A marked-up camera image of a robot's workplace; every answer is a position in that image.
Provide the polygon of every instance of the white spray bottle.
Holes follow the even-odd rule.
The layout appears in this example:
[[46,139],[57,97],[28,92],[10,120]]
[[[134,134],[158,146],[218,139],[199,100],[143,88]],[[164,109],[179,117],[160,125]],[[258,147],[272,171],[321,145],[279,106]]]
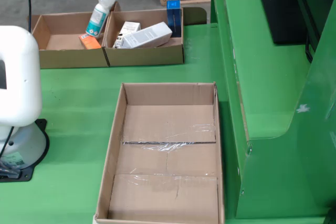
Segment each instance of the white spray bottle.
[[116,0],[98,0],[95,6],[86,33],[98,38],[105,25],[107,16]]

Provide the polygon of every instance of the small white box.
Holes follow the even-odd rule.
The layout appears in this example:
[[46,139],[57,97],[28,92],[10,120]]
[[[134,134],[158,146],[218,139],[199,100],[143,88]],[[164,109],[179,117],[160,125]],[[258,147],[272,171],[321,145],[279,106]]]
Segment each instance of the small white box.
[[120,48],[120,44],[125,35],[135,33],[136,31],[139,31],[139,30],[141,30],[140,23],[126,21],[123,24],[117,36],[117,39],[114,42],[113,48]]
[[165,44],[172,36],[165,22],[147,27],[141,31],[124,36],[120,48],[153,48]]

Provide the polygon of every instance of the small orange package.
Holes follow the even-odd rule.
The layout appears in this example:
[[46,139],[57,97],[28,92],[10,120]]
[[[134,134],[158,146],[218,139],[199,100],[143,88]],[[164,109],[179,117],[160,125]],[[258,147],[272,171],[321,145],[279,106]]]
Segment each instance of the small orange package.
[[101,45],[98,43],[96,38],[88,35],[88,34],[83,34],[79,36],[80,42],[82,42],[83,46],[86,49],[97,49],[101,48]]

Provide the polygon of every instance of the blue product box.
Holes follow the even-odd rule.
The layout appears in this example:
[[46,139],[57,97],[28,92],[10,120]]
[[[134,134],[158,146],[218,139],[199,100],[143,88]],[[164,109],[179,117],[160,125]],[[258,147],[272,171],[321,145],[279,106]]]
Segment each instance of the blue product box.
[[181,3],[179,0],[167,1],[168,26],[173,31],[172,38],[181,37]]

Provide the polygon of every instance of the green table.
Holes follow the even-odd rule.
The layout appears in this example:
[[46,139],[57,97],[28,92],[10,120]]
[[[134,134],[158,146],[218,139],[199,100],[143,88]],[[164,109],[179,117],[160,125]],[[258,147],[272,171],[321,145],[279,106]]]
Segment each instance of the green table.
[[227,101],[218,28],[185,27],[185,64],[42,70],[50,149],[24,183],[0,185],[0,222],[92,223],[122,82],[217,82]]

